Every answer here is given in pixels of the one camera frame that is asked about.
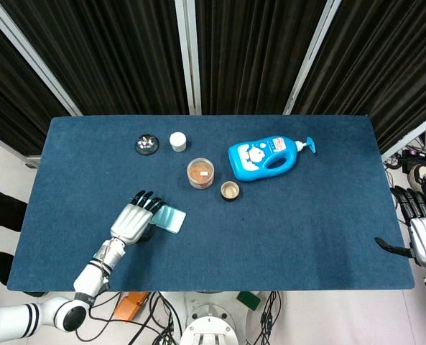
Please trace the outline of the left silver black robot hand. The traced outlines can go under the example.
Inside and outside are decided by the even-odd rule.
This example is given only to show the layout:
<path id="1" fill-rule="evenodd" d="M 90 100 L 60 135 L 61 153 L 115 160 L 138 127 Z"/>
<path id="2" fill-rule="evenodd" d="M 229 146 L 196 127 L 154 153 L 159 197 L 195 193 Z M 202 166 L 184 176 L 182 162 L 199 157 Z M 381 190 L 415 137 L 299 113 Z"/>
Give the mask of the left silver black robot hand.
<path id="1" fill-rule="evenodd" d="M 153 191 L 141 190 L 136 193 L 111 227 L 111 236 L 125 245 L 136 244 L 152 218 L 166 204 L 160 197 L 152 197 Z"/>

